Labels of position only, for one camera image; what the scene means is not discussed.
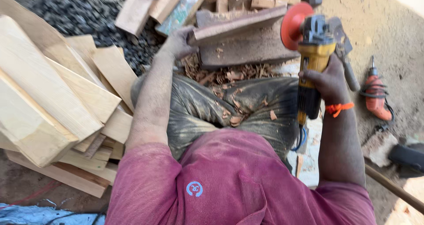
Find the dusty trousers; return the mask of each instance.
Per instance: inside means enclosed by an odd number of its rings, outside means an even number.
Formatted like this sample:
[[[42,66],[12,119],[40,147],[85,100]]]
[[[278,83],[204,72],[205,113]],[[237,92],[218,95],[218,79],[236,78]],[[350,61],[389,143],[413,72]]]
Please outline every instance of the dusty trousers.
[[[140,76],[131,89],[134,107],[145,76]],[[291,171],[287,154],[299,135],[298,80],[290,77],[251,79],[211,89],[174,74],[167,128],[173,157],[179,160],[186,148],[205,132],[234,127],[265,138]]]

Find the orange power drill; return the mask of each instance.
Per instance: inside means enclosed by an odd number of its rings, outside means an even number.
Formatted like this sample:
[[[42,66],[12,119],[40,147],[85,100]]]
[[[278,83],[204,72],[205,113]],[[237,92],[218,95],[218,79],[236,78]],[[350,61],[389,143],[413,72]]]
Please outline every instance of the orange power drill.
[[[393,109],[387,103],[386,86],[381,82],[377,68],[374,67],[374,55],[372,56],[372,68],[368,71],[368,79],[361,89],[360,94],[366,97],[367,109],[378,118],[385,121],[393,121]]]

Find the gravel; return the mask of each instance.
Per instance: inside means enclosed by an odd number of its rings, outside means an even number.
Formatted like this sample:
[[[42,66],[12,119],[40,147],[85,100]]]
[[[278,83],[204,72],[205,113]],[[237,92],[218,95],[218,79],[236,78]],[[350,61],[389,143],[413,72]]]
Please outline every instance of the gravel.
[[[149,19],[139,37],[114,25],[124,0],[16,0],[43,18],[64,36],[91,34],[97,47],[116,45],[124,49],[125,59],[137,75],[141,65],[151,64],[165,38]]]

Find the orange thread bracelet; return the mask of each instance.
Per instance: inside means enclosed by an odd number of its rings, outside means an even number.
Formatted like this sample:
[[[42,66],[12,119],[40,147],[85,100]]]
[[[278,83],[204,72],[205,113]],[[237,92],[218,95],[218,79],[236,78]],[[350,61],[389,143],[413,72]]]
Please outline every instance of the orange thread bracelet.
[[[333,104],[333,105],[325,106],[325,110],[329,114],[333,114],[333,117],[336,118],[340,114],[340,111],[351,109],[353,108],[354,105],[355,104],[353,104],[352,102],[346,103],[346,104]]]

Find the blue logo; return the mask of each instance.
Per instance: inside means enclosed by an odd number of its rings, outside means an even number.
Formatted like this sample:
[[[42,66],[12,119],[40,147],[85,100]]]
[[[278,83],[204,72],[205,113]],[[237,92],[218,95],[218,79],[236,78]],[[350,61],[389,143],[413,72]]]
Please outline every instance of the blue logo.
[[[187,185],[187,193],[190,196],[193,196],[193,192],[196,192],[196,197],[202,195],[202,193],[203,193],[202,185],[197,181],[190,182]]]

